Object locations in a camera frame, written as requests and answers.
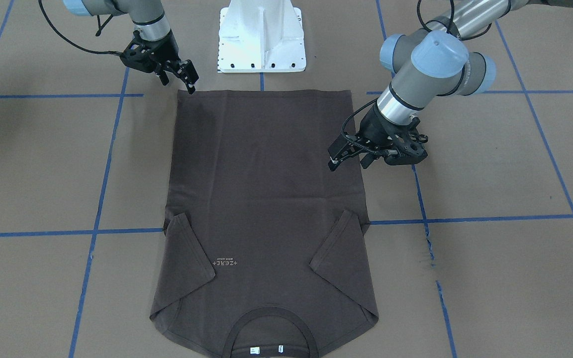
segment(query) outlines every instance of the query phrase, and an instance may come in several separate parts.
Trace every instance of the light blue joint cap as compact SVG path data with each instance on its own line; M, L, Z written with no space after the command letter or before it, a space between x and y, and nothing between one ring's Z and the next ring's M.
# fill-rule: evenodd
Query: light blue joint cap
M471 94L484 93L484 91L487 91L490 86L492 86L494 80L496 79L496 63L494 63L494 61L489 58L489 56L484 54L480 55L483 56L483 59L486 61L486 75L484 76L479 88Z
M91 16L90 12L87 11L83 0L63 0L63 5L65 5L71 13L77 16Z
M395 52L395 46L399 39L404 36L403 34L394 34L389 36L384 44L382 44L382 48L380 49L380 63L386 70L395 73L393 67L393 53Z
M469 55L466 46L455 36L432 31L412 50L410 58L424 75L447 79L462 70Z

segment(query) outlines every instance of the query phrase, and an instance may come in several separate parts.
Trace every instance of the t-shirt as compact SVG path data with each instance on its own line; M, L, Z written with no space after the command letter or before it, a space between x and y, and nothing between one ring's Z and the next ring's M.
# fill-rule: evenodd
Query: t-shirt
M378 320L349 91L179 92L150 319L213 358L316 358Z

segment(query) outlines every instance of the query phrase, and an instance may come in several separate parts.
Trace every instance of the white plastic mount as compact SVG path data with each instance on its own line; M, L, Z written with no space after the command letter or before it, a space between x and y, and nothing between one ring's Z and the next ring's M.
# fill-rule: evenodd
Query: white plastic mount
M218 72L306 68L302 11L291 0L231 0L220 10Z

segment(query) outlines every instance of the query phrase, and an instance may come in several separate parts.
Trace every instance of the white base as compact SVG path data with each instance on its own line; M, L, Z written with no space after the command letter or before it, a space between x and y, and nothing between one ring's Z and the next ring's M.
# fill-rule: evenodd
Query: white base
M261 4L232 0L220 11L218 72L300 72L306 68L302 11L290 0Z

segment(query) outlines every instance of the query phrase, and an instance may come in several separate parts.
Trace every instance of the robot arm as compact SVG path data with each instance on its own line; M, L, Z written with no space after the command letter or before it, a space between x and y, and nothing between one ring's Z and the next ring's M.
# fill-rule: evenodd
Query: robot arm
M418 113L437 95L482 93L496 76L492 59L468 52L462 41L526 4L573 7L573 0L464 0L453 12L422 23L411 35L386 39L380 62L395 77L364 116L355 136L344 128L357 112L344 122L342 134L328 148L328 167L334 171L359 154L366 154L360 161L364 169L380 157L392 166L425 159L428 138L417 131Z
M169 83L166 72L182 80L189 93L195 91L198 74L191 60L178 57L178 46L160 0L63 0L71 13L81 16L129 14L134 38L120 54L125 66L146 73L154 72L162 84Z

